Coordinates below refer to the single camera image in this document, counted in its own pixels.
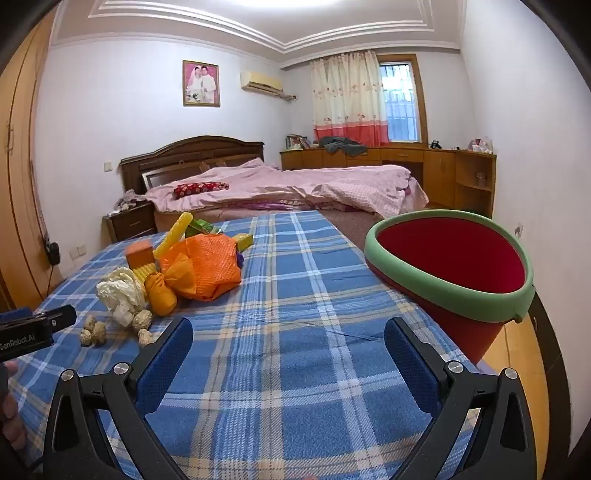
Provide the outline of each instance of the toy corn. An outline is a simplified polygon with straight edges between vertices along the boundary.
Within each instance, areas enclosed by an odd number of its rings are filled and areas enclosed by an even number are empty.
[[[193,215],[191,213],[183,212],[183,214],[178,217],[178,220],[174,223],[173,227],[166,234],[164,240],[162,240],[162,243],[160,243],[160,245],[156,247],[156,250],[154,250],[154,258],[162,257],[171,246],[180,241],[192,220]]]
[[[142,265],[141,267],[134,268],[133,273],[136,277],[138,277],[139,282],[143,285],[146,281],[146,277],[151,273],[156,272],[156,264],[149,263],[147,265]]]

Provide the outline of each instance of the pink bedsheet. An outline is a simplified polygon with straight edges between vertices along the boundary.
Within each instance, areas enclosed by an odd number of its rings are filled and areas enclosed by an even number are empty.
[[[257,158],[239,167],[217,167],[201,175],[153,188],[145,197],[159,212],[241,204],[252,208],[255,203],[284,204],[298,209],[305,205],[316,207],[337,202],[390,218],[400,213],[410,178],[406,168],[396,165],[282,171]],[[230,188],[174,199],[176,185],[198,181],[224,181]]]

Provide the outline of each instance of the plastic basin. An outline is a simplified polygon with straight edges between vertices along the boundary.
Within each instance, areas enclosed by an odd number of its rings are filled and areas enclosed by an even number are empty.
[[[474,213],[421,210],[383,220],[368,232],[365,259],[473,363],[504,323],[525,317],[534,298],[533,271],[518,240]]]

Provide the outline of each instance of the drawer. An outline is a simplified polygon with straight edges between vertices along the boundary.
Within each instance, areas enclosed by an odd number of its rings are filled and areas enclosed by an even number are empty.
[[[423,162],[424,152],[416,148],[382,148],[380,158],[388,161]]]
[[[302,168],[322,168],[322,150],[304,150],[301,153],[301,166]]]
[[[148,235],[144,232],[155,228],[154,207],[152,204],[136,207],[129,212],[114,216],[111,221],[117,240],[120,242],[141,234]]]
[[[381,160],[381,148],[368,148],[366,153],[362,153],[361,155],[355,155],[351,157],[347,155],[347,160]]]
[[[330,154],[326,150],[322,151],[322,166],[324,168],[345,168],[347,161],[342,150],[337,150]]]
[[[301,151],[282,152],[281,153],[281,168],[283,168],[283,170],[299,170],[299,169],[301,169]]]

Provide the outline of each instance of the floral curtain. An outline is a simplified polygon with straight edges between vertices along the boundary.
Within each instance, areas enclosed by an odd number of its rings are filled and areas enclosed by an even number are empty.
[[[348,137],[368,147],[389,143],[375,52],[341,54],[311,65],[316,138]]]

